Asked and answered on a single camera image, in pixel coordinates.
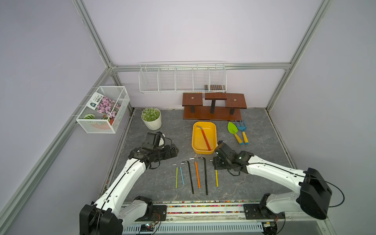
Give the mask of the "yellow hex key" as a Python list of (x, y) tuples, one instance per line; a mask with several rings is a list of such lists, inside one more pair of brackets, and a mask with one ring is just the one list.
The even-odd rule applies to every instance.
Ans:
[(213, 166), (213, 169), (214, 169), (214, 172), (215, 172), (215, 185), (216, 185), (216, 189), (219, 190), (218, 171), (217, 171), (214, 159), (211, 159), (210, 162), (212, 163), (212, 166)]

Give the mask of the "orange hex key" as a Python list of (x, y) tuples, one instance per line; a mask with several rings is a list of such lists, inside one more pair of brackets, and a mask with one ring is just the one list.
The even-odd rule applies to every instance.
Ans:
[(201, 182), (200, 182), (200, 177), (199, 177), (199, 169), (198, 169), (197, 159), (196, 158), (189, 158), (189, 160), (194, 161), (198, 189), (199, 189), (199, 191), (201, 191)]

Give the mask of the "long black hex key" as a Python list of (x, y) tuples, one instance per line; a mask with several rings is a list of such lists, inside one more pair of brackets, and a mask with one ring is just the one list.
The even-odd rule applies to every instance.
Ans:
[(204, 161), (205, 192), (206, 192), (206, 195), (209, 195), (209, 192), (208, 192), (208, 179), (207, 179), (207, 161), (206, 161), (205, 157), (198, 157), (198, 159)]

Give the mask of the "red long hex key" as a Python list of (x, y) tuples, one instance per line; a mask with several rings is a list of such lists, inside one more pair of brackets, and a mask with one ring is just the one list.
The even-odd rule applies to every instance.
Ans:
[(198, 126), (198, 125), (197, 125), (196, 127), (199, 128), (199, 129), (201, 130), (201, 133), (202, 133), (203, 138), (204, 138), (204, 140), (205, 140), (205, 143), (206, 143), (206, 146), (207, 146), (207, 148), (208, 148), (208, 151), (211, 151), (212, 149), (211, 149), (210, 144), (209, 144), (209, 141), (208, 141), (208, 139), (207, 139), (207, 137), (206, 137), (205, 131), (203, 130), (203, 128), (202, 128), (201, 126)]

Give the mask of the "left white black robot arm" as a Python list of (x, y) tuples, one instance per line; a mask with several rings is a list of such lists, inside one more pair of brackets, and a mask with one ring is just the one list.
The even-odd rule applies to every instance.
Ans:
[(122, 205), (139, 177), (153, 162), (177, 157), (175, 144), (151, 146), (144, 144), (133, 149), (123, 171), (109, 189), (95, 202), (85, 205), (79, 213), (81, 235), (121, 235), (125, 227), (139, 218), (151, 217), (152, 200), (138, 196), (131, 205)]

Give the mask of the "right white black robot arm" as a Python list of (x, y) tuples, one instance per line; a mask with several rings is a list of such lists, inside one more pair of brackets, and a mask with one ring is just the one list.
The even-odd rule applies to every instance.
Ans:
[(214, 152), (215, 169), (227, 170), (232, 176), (240, 176), (241, 173), (260, 176), (290, 190), (282, 194), (266, 193), (259, 204), (245, 205), (248, 219), (267, 219), (282, 212), (304, 212), (319, 220), (328, 217), (333, 184), (324, 180), (318, 170), (293, 169), (264, 160), (251, 152), (237, 153), (223, 141), (218, 142)]

